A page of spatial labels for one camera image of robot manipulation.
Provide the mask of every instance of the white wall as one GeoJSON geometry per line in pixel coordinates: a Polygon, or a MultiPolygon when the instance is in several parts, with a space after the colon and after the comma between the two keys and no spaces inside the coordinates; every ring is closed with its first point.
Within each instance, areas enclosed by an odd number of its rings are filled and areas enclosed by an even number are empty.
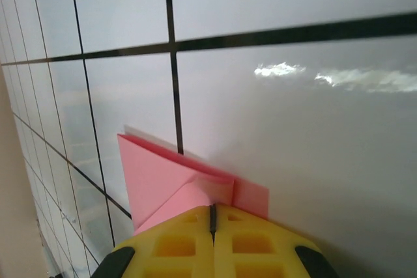
{"type": "MultiPolygon", "coordinates": [[[[73,0],[2,2],[2,63],[81,53],[73,0]]],[[[84,52],[168,41],[165,0],[76,4],[84,52]]],[[[177,40],[416,9],[417,0],[173,0],[177,40]]],[[[313,238],[342,277],[414,276],[416,44],[179,52],[185,153],[268,186],[271,219],[313,238]]],[[[116,134],[129,126],[177,144],[176,90],[169,53],[85,67],[64,59],[3,70],[41,228],[62,268],[86,277],[112,235],[132,234],[116,134]]]]}

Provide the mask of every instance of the black grout line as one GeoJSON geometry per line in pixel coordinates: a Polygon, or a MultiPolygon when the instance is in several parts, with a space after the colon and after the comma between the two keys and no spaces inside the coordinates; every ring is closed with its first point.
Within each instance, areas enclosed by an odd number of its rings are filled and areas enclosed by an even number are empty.
{"type": "MultiPolygon", "coordinates": [[[[83,40],[81,38],[81,27],[79,26],[79,17],[78,17],[78,8],[77,8],[77,1],[73,0],[74,2],[74,12],[76,14],[76,21],[77,21],[77,31],[78,31],[78,38],[79,38],[79,47],[81,49],[81,54],[84,54],[84,48],[83,48],[83,40]]],[[[100,174],[102,177],[102,183],[103,183],[103,191],[106,192],[106,181],[104,180],[104,173],[103,173],[103,165],[102,165],[102,158],[100,155],[100,147],[98,146],[98,138],[97,138],[97,129],[96,129],[96,122],[94,120],[94,111],[93,111],[93,103],[91,101],[91,91],[90,91],[90,83],[89,83],[89,76],[87,73],[87,67],[85,65],[85,59],[83,59],[83,67],[84,67],[84,75],[85,75],[85,84],[87,87],[87,95],[89,98],[89,106],[90,106],[90,114],[91,114],[91,122],[93,124],[93,132],[94,132],[94,140],[96,141],[96,150],[97,150],[97,157],[98,157],[98,165],[100,167],[100,174]]],[[[111,214],[110,214],[110,208],[109,208],[109,201],[108,198],[105,197],[106,200],[106,208],[107,213],[109,217],[109,226],[110,226],[110,233],[111,233],[111,241],[113,242],[113,247],[116,246],[115,243],[115,235],[113,230],[113,225],[111,223],[111,214]]]]}
{"type": "MultiPolygon", "coordinates": [[[[13,113],[13,115],[15,117],[17,117],[23,124],[25,124],[28,128],[29,125],[22,120],[17,114],[13,113]]],[[[108,198],[120,211],[122,211],[122,213],[124,213],[127,217],[129,217],[130,219],[132,219],[132,215],[125,209],[123,208],[123,206],[121,206],[115,199],[113,199],[113,197],[111,197],[108,193],[105,193],[104,190],[97,185],[95,182],[93,182],[91,180],[91,178],[89,178],[82,170],[80,170],[77,166],[75,166],[70,160],[68,160],[68,158],[66,158],[64,155],[62,155],[54,146],[52,146],[45,138],[43,138],[36,130],[30,128],[30,130],[37,135],[39,138],[41,138],[41,140],[43,140],[53,151],[55,151],[60,157],[62,157],[67,164],[71,165],[71,167],[73,167],[80,175],[82,175],[82,177],[84,177],[84,179],[86,179],[86,181],[88,181],[91,185],[93,185],[93,187],[95,187],[99,192],[101,192],[101,194],[103,194],[106,198],[108,198]]]]}
{"type": "MultiPolygon", "coordinates": [[[[220,35],[177,41],[173,44],[176,52],[199,51],[222,48],[242,48],[283,44],[302,44],[338,40],[384,38],[417,34],[417,12],[376,16],[355,20],[336,21],[312,25],[301,25],[281,29],[220,35]]],[[[170,52],[172,43],[161,43],[121,49],[111,49],[77,55],[63,55],[53,58],[34,59],[5,63],[3,65],[74,61],[133,55],[148,55],[170,52]]]]}
{"type": "MultiPolygon", "coordinates": [[[[23,47],[24,47],[24,49],[25,49],[25,56],[26,56],[26,60],[29,60],[29,58],[27,57],[27,49],[26,49],[25,37],[24,37],[24,35],[23,35],[22,24],[21,24],[21,22],[20,22],[20,17],[19,17],[19,10],[18,10],[18,6],[17,6],[17,4],[16,4],[16,0],[13,0],[13,2],[14,2],[14,7],[16,8],[16,14],[17,14],[17,16],[18,16],[19,28],[20,28],[20,33],[22,34],[23,47]]],[[[34,95],[34,97],[35,97],[36,109],[37,109],[37,111],[38,111],[39,122],[40,122],[40,128],[41,128],[41,130],[42,130],[42,134],[43,134],[43,136],[45,136],[45,133],[44,133],[44,127],[43,127],[43,125],[42,125],[42,118],[40,117],[40,111],[39,111],[38,99],[37,99],[37,97],[36,97],[36,92],[35,92],[35,85],[34,85],[34,83],[33,83],[33,77],[32,77],[32,71],[31,71],[31,65],[30,65],[30,64],[28,64],[27,66],[28,66],[28,68],[29,68],[29,74],[30,74],[30,76],[31,76],[31,83],[32,83],[32,89],[33,89],[33,95],[34,95]]],[[[53,188],[54,188],[55,193],[56,193],[56,195],[57,195],[57,199],[59,200],[59,196],[58,196],[57,188],[56,188],[56,185],[55,185],[55,179],[54,179],[54,177],[53,177],[54,175],[53,175],[53,170],[52,170],[52,164],[51,164],[51,160],[50,160],[50,155],[49,155],[48,149],[47,149],[47,147],[46,147],[46,143],[44,143],[44,144],[45,144],[46,155],[48,156],[48,163],[49,163],[49,165],[50,165],[50,169],[51,169],[51,175],[52,175],[53,188]]],[[[65,231],[65,228],[64,228],[64,235],[65,235],[66,244],[68,245],[68,238],[66,237],[66,231],[65,231]]]]}
{"type": "Polygon", "coordinates": [[[171,59],[171,76],[174,100],[175,130],[177,133],[177,150],[178,153],[184,154],[182,145],[182,126],[181,126],[181,107],[180,107],[180,88],[178,82],[178,64],[177,51],[175,49],[175,27],[172,0],[166,1],[168,37],[169,37],[169,56],[171,59]]]}
{"type": "Polygon", "coordinates": [[[72,227],[72,229],[74,230],[74,232],[77,234],[77,237],[83,242],[83,245],[85,246],[85,248],[88,250],[88,252],[91,254],[91,256],[94,258],[94,260],[97,262],[97,259],[95,258],[95,256],[91,253],[90,249],[87,247],[87,244],[84,242],[84,240],[81,238],[81,236],[78,234],[78,231],[76,230],[76,228],[73,226],[73,224],[68,220],[68,218],[66,217],[66,214],[64,213],[64,211],[62,211],[62,209],[59,207],[58,203],[56,203],[55,199],[52,197],[50,191],[47,189],[47,187],[44,185],[43,181],[41,181],[41,179],[39,178],[39,176],[36,174],[36,172],[33,170],[31,164],[25,159],[26,163],[28,164],[28,166],[31,168],[32,172],[35,174],[35,176],[38,178],[39,182],[42,184],[43,188],[46,190],[46,193],[48,193],[48,195],[51,197],[52,201],[55,203],[55,205],[58,207],[58,210],[60,211],[60,213],[62,213],[62,215],[64,216],[64,218],[68,221],[68,224],[70,224],[70,226],[72,227]]]}
{"type": "MultiPolygon", "coordinates": [[[[36,6],[36,13],[38,14],[38,20],[39,20],[39,26],[40,26],[40,34],[42,35],[42,42],[43,42],[43,45],[44,45],[44,50],[45,50],[45,57],[46,57],[46,58],[48,58],[48,52],[47,52],[47,50],[46,50],[46,43],[45,43],[44,30],[43,30],[43,28],[42,28],[42,21],[41,21],[41,19],[40,19],[40,13],[39,13],[38,0],[35,0],[35,6],[36,6]]],[[[54,87],[53,87],[53,80],[52,80],[51,67],[50,67],[50,64],[49,64],[49,63],[47,63],[47,65],[48,65],[48,71],[49,71],[50,81],[51,81],[51,88],[52,88],[52,94],[53,94],[53,101],[54,101],[54,103],[55,103],[55,109],[57,110],[57,117],[58,117],[59,131],[60,131],[60,133],[61,133],[61,139],[62,139],[62,141],[63,141],[64,153],[65,153],[65,156],[66,156],[67,154],[66,154],[66,147],[65,147],[64,135],[63,135],[63,129],[62,129],[62,126],[61,126],[61,118],[60,118],[60,116],[59,116],[58,105],[57,105],[57,99],[56,99],[56,97],[55,97],[55,89],[54,89],[54,87]]],[[[74,191],[74,184],[72,183],[72,177],[71,177],[71,173],[70,173],[70,166],[69,166],[68,162],[66,163],[66,166],[67,166],[67,169],[68,169],[68,175],[69,175],[69,178],[70,178],[71,189],[72,189],[72,195],[73,195],[73,197],[74,197],[74,204],[75,204],[75,207],[76,207],[77,218],[78,218],[78,221],[79,221],[79,228],[80,228],[80,230],[81,230],[81,240],[82,240],[82,242],[84,242],[83,230],[82,230],[83,228],[82,228],[82,226],[81,226],[81,219],[79,218],[79,212],[78,212],[78,205],[77,205],[77,200],[76,200],[76,194],[75,194],[75,191],[74,191]]],[[[84,246],[84,255],[85,255],[85,259],[87,260],[87,250],[86,250],[86,246],[84,246]]]]}
{"type": "Polygon", "coordinates": [[[153,44],[153,45],[147,45],[147,46],[118,48],[118,49],[96,51],[96,52],[77,53],[75,55],[64,55],[60,57],[33,59],[29,61],[18,61],[16,62],[16,64],[78,61],[82,59],[89,60],[89,59],[103,59],[103,58],[113,58],[113,57],[128,57],[128,56],[134,56],[134,55],[150,55],[150,54],[155,54],[155,53],[167,53],[167,52],[169,52],[169,44],[163,43],[163,44],[153,44]]]}

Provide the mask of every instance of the pink paper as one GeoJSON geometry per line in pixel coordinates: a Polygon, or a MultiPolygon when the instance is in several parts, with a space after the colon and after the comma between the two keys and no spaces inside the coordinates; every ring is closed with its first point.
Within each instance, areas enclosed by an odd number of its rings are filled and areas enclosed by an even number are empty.
{"type": "Polygon", "coordinates": [[[232,206],[259,217],[268,217],[267,188],[142,138],[118,135],[118,139],[135,229],[183,185],[201,175],[234,180],[232,206]]]}
{"type": "Polygon", "coordinates": [[[198,206],[209,206],[213,203],[231,205],[232,196],[232,180],[198,176],[193,182],[183,185],[169,198],[135,231],[134,236],[198,206]]]}

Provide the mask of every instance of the square hole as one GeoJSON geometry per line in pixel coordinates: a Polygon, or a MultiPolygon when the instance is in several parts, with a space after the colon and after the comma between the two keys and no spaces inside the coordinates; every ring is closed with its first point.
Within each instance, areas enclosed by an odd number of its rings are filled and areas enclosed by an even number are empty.
{"type": "Polygon", "coordinates": [[[272,242],[264,234],[245,232],[233,236],[234,253],[273,253],[272,242]]]}
{"type": "Polygon", "coordinates": [[[195,255],[195,239],[188,236],[165,235],[156,244],[156,257],[192,257],[195,255]]]}

